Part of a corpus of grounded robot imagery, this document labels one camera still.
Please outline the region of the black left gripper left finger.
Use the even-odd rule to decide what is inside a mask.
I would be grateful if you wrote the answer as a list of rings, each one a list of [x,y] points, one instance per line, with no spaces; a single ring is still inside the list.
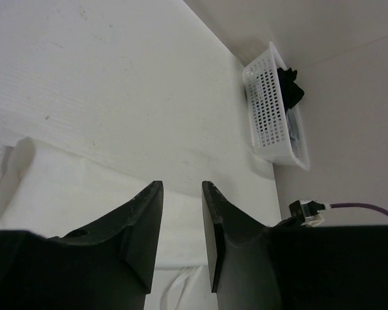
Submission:
[[[163,201],[154,181],[62,238],[0,230],[0,309],[143,309]]]

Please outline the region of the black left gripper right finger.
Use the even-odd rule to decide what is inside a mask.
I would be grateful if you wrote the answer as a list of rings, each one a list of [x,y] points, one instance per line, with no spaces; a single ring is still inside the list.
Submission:
[[[388,309],[388,225],[267,227],[202,183],[219,309]]]

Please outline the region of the white tank top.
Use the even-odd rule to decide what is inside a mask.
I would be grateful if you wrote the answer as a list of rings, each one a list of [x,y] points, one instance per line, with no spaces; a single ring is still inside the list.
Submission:
[[[128,202],[146,185],[30,138],[15,147],[0,143],[0,229],[65,236]],[[153,289],[145,308],[217,308],[198,197],[164,192]]]

